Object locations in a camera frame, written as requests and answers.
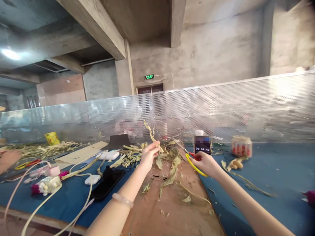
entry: green exit sign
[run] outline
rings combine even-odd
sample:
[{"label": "green exit sign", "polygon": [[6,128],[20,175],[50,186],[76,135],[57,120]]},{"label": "green exit sign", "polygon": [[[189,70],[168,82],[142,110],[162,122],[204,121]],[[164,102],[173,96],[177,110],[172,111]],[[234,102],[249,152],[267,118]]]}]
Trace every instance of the green exit sign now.
[{"label": "green exit sign", "polygon": [[146,75],[144,78],[145,80],[154,79],[154,75]]}]

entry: ceiling light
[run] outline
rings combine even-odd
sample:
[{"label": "ceiling light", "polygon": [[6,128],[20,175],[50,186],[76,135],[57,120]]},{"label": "ceiling light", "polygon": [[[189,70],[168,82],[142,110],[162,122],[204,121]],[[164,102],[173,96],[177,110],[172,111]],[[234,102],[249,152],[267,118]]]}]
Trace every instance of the ceiling light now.
[{"label": "ceiling light", "polygon": [[21,56],[19,54],[11,50],[11,47],[7,47],[7,49],[2,49],[1,52],[12,60],[21,59]]}]

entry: jar with red labels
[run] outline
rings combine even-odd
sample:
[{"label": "jar with red labels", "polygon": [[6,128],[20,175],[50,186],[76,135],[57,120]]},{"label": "jar with red labels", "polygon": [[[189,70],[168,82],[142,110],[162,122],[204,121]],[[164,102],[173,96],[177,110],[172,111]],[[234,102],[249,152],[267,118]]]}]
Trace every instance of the jar with red labels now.
[{"label": "jar with red labels", "polygon": [[232,153],[237,157],[250,158],[253,155],[253,143],[249,137],[235,135],[232,138]]}]

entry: blue table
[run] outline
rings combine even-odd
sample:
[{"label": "blue table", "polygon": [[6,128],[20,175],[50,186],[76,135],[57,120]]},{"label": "blue table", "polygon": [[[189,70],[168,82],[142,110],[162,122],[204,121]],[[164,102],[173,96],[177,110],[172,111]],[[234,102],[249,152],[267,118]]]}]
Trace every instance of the blue table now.
[{"label": "blue table", "polygon": [[[315,235],[315,209],[301,200],[305,198],[302,192],[315,189],[314,154],[315,145],[310,143],[253,145],[253,157],[243,162],[242,170],[233,171],[251,181],[258,188],[276,194],[275,198],[250,190],[241,178],[234,175],[231,177],[294,234],[297,236]],[[221,165],[222,160],[229,163],[235,157],[229,152],[224,152],[223,155],[217,155],[214,158]],[[235,235],[236,232],[237,235],[255,235],[219,183],[209,177],[200,176],[200,179],[226,234]]]},{"label": "blue table", "polygon": [[[111,165],[113,162],[108,163],[107,161],[103,164],[101,171],[105,170],[107,165]],[[101,160],[96,161],[88,170],[83,173],[97,174],[97,168],[101,164]],[[104,206],[111,200],[112,194],[118,192],[118,190],[123,186],[123,184],[130,177],[134,171],[135,166],[131,171],[127,172],[119,183],[114,187],[112,192],[106,197],[102,202],[93,202],[78,219],[76,225],[88,228],[96,216],[101,212]],[[74,176],[69,179],[62,181],[63,187],[46,203],[44,204],[36,215],[41,215],[47,218],[63,221],[70,223],[80,212],[89,194],[90,186],[85,185],[84,181],[88,176]],[[6,207],[8,200],[16,186],[16,182],[5,182],[0,184],[0,206]],[[32,213],[45,199],[42,194],[35,195],[31,197],[30,184],[23,184],[19,186],[13,201],[11,203],[10,209],[14,209],[20,212]]]},{"label": "blue table", "polygon": [[[255,144],[253,150],[253,157],[249,161],[244,161],[244,168],[236,172],[260,189],[276,194],[277,197],[271,198],[250,190],[241,179],[234,175],[232,177],[294,234],[314,235],[315,211],[301,200],[304,198],[301,192],[315,189],[315,145]],[[229,162],[234,157],[229,152],[224,152],[224,155],[217,155],[214,158],[221,165],[221,160]],[[96,174],[96,169],[100,163],[101,161],[97,161],[84,173]],[[101,171],[105,169],[107,164],[110,165],[111,163],[105,162]],[[133,171],[134,168],[125,174],[103,202],[94,202],[89,206],[76,225],[88,228],[109,202],[112,193],[117,192],[122,187]],[[87,176],[75,176],[63,181],[63,187],[38,211],[37,215],[67,223],[71,222],[82,209],[88,196],[89,186],[84,184],[86,178]],[[255,235],[241,212],[232,205],[232,199],[218,182],[211,178],[202,176],[200,178],[226,234],[235,235],[236,232],[237,235]],[[17,182],[0,184],[1,206],[6,206],[16,184]],[[42,195],[31,197],[29,185],[21,184],[10,208],[32,213],[45,198]]]}]

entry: perforated metal panel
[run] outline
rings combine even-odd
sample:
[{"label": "perforated metal panel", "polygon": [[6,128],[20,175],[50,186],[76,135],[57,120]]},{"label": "perforated metal panel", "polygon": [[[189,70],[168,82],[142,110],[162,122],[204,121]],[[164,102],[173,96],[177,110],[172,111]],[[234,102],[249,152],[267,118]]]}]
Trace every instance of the perforated metal panel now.
[{"label": "perforated metal panel", "polygon": [[315,140],[315,72],[285,74],[153,94],[5,112],[1,132],[10,142],[44,142],[56,131],[64,141],[108,141],[127,133],[134,142],[192,140],[201,129],[219,142],[233,135],[254,142]]}]

